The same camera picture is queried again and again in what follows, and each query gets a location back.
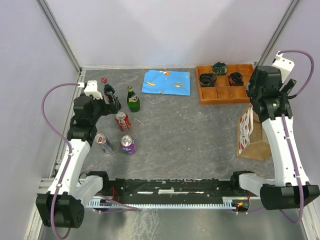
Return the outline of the cola glass bottle red cap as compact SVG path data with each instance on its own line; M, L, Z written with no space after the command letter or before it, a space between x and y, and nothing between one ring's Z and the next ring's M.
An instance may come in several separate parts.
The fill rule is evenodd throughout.
M109 104L116 104L118 108L121 108L120 101L118 99L118 95L115 91L115 89L108 83L108 79L106 77L103 77L101 79L101 82L103 83L103 92L104 96Z

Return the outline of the red cola can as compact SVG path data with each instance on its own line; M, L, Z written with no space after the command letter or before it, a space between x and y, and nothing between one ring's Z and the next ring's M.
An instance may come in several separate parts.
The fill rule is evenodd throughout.
M115 120L122 131L128 131L131 128L129 116L125 112L119 111L115 115Z

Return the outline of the green glass bottle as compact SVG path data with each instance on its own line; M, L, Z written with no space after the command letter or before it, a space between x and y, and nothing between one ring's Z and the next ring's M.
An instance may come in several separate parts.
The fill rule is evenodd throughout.
M140 99L138 95L134 92L133 87L130 85L127 87L127 104L131 112L138 112L141 108Z

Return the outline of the purple soda can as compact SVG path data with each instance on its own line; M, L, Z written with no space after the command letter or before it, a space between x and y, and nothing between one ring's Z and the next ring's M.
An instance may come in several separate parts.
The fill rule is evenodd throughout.
M136 153L135 140L131 136L123 136L120 140L120 145L126 154L133 155Z

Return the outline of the brown canvas tote bag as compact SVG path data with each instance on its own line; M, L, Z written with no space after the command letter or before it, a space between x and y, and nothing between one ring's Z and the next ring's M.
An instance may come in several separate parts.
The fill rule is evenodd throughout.
M236 155L259 161L266 161L272 155L266 132L251 104L237 119Z

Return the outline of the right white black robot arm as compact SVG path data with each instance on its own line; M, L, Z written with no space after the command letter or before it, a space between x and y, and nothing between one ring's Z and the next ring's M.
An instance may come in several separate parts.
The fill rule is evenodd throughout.
M250 77L247 94L266 133L274 166L274 180L252 171L235 171L229 183L236 196L244 192L260 197L266 210L302 209L319 197L320 187L311 184L298 153L293 133L289 93L296 80L283 84L281 70L257 66Z

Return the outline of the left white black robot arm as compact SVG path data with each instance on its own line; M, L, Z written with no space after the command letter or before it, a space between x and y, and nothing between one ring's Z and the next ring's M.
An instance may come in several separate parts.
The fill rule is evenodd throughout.
M106 171L90 171L78 186L80 171L97 135L96 123L101 116L116 114L119 102L106 102L81 94L73 101L74 115L67 132L67 148L61 167L44 194L35 204L46 227L79 228L85 207L96 195L106 195L111 183Z

